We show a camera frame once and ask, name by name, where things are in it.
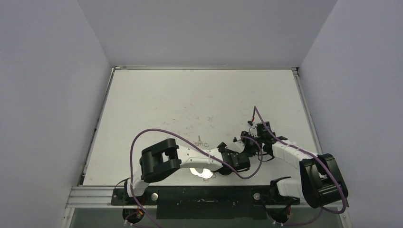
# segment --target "black mounting plate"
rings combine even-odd
[[[157,219],[267,219],[265,205],[285,206],[290,200],[274,192],[271,186],[149,186],[138,200],[143,205],[157,205]],[[151,200],[153,193],[158,200]],[[255,193],[260,194],[259,200],[253,198]],[[113,192],[111,205],[136,202],[125,188],[119,188]]]

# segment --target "white robotic arm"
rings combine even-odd
[[[175,139],[167,139],[152,145],[142,151],[141,168],[139,167],[133,173],[133,183],[128,183],[127,194],[133,197],[131,191],[133,189],[136,197],[142,196],[150,183],[162,181],[180,168],[202,168],[217,171],[223,175],[232,172],[215,158],[226,162],[236,171],[248,169],[249,157],[257,155],[260,146],[267,154],[284,160],[300,171],[301,179],[284,177],[271,181],[270,185],[276,186],[278,195],[305,199],[313,208],[340,200],[337,187],[315,159],[291,147],[293,143],[285,137],[278,137],[283,143],[278,142],[278,138],[274,139],[262,123],[257,124],[256,130],[257,134],[244,131],[241,133],[241,140],[236,138],[233,140],[234,145],[243,150],[241,153],[228,149],[224,143],[215,149],[203,150],[208,156],[193,148],[177,145]],[[255,140],[259,146],[252,143],[250,139]],[[334,157],[331,154],[312,153],[312,155],[325,164],[339,187],[342,188],[344,196],[347,197],[348,191]]]

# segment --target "white table surface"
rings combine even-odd
[[[248,130],[254,105],[277,135],[316,152],[291,70],[117,70],[83,185],[114,186],[129,177],[130,145],[144,129],[169,130],[191,142],[200,136],[215,148]],[[134,146],[134,167],[139,166],[142,149],[166,138],[172,136],[158,132],[142,135]],[[251,169],[243,172],[244,176],[253,173],[259,162],[256,156],[250,160]],[[284,176],[299,178],[299,171],[274,159],[264,162],[258,174],[248,180],[217,174],[204,182],[189,169],[180,169],[152,185],[266,185]]]

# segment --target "screw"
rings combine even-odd
[[[253,198],[255,200],[259,200],[260,199],[260,194],[256,192],[255,194],[253,194]]]
[[[157,199],[158,199],[158,194],[157,193],[151,194],[151,200],[152,201],[156,201]]]

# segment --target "gray wall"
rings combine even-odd
[[[110,65],[75,0],[0,3],[0,221],[58,227]]]
[[[299,70],[356,227],[401,227],[403,1],[339,0]]]
[[[114,65],[296,67],[336,0],[78,0]]]

